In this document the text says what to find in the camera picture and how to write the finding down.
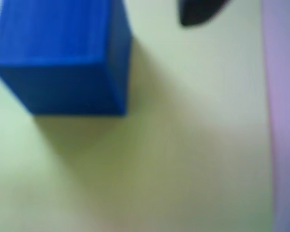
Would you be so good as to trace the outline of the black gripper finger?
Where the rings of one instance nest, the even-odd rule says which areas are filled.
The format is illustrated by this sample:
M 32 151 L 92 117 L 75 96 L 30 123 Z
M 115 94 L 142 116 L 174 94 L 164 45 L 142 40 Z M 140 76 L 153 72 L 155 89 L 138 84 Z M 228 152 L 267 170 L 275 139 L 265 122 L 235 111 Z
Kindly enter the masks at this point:
M 179 0 L 179 22 L 183 27 L 199 26 L 214 18 L 229 0 Z

